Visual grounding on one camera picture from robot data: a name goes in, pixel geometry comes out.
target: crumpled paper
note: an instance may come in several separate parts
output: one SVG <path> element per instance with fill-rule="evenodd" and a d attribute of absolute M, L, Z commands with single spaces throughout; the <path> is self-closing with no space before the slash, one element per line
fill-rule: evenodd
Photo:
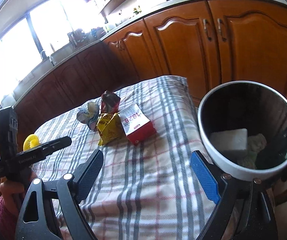
<path fill-rule="evenodd" d="M 100 134 L 99 146 L 105 145 L 124 135 L 120 117 L 117 113 L 101 113 L 97 129 Z"/>
<path fill-rule="evenodd" d="M 106 91 L 101 95 L 101 113 L 114 114 L 118 112 L 120 97 L 115 93 Z"/>
<path fill-rule="evenodd" d="M 94 102 L 89 102 L 87 108 L 88 109 L 79 108 L 77 120 L 86 124 L 91 131 L 94 131 L 99 117 L 99 105 Z"/>

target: metal screw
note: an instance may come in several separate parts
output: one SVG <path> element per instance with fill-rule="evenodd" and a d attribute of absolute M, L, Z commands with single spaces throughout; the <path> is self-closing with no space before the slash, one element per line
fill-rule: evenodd
<path fill-rule="evenodd" d="M 35 178 L 32 182 L 33 182 L 33 184 L 37 185 L 41 182 L 41 179 Z"/>
<path fill-rule="evenodd" d="M 255 184 L 261 184 L 261 179 L 254 178 L 253 181 L 255 182 Z"/>
<path fill-rule="evenodd" d="M 71 174 L 71 173 L 66 173 L 66 174 L 63 176 L 63 178 L 64 178 L 65 180 L 69 180 L 69 179 L 72 178 L 72 174 Z"/>
<path fill-rule="evenodd" d="M 223 176 L 224 179 L 231 179 L 231 175 L 228 174 L 228 173 L 223 173 L 222 176 Z"/>

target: hand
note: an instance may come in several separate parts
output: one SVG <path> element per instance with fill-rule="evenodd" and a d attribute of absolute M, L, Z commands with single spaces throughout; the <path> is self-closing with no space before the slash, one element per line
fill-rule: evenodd
<path fill-rule="evenodd" d="M 37 178 L 37 175 L 34 171 L 31 172 L 31 176 L 29 178 L 30 181 Z M 19 182 L 14 182 L 11 180 L 6 180 L 5 182 L 0 184 L 0 191 L 3 197 L 3 203 L 5 208 L 16 217 L 19 216 L 19 210 L 13 200 L 13 194 L 22 194 L 23 198 L 25 196 L 24 186 Z"/>

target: yellow spiral object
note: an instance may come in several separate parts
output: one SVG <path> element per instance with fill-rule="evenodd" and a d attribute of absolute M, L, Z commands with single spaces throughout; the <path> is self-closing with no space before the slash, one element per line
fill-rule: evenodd
<path fill-rule="evenodd" d="M 33 147 L 40 145 L 39 138 L 35 134 L 29 135 L 23 143 L 23 150 L 29 150 Z"/>

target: fuzzy pink sweater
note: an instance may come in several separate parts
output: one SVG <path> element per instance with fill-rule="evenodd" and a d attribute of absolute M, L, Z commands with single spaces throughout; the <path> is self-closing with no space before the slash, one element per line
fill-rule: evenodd
<path fill-rule="evenodd" d="M 3 203 L 3 197 L 0 197 L 0 232 L 7 240 L 14 240 L 18 218 L 11 214 Z"/>

